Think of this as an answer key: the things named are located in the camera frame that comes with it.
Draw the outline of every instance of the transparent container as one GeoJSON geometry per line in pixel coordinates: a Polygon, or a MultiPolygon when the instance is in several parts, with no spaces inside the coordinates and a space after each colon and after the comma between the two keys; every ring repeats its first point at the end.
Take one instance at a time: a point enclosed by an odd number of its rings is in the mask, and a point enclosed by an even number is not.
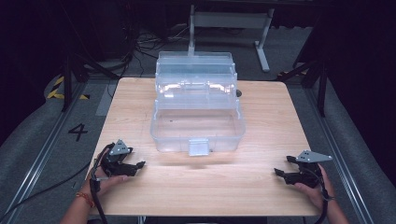
{"type": "Polygon", "coordinates": [[[245,122],[231,53],[160,52],[150,133],[159,151],[236,150],[245,122]]]}

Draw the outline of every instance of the table top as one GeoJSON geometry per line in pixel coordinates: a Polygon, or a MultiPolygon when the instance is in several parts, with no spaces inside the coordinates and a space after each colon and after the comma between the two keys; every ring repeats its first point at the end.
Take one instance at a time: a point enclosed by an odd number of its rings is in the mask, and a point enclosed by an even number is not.
{"type": "Polygon", "coordinates": [[[93,158],[122,139],[134,152],[124,163],[146,161],[126,183],[101,198],[107,215],[314,216],[318,210],[274,168],[298,172],[286,156],[309,149],[288,90],[280,82],[238,81],[246,133],[235,151],[190,157],[159,152],[149,133],[155,79],[119,82],[93,158]]]}

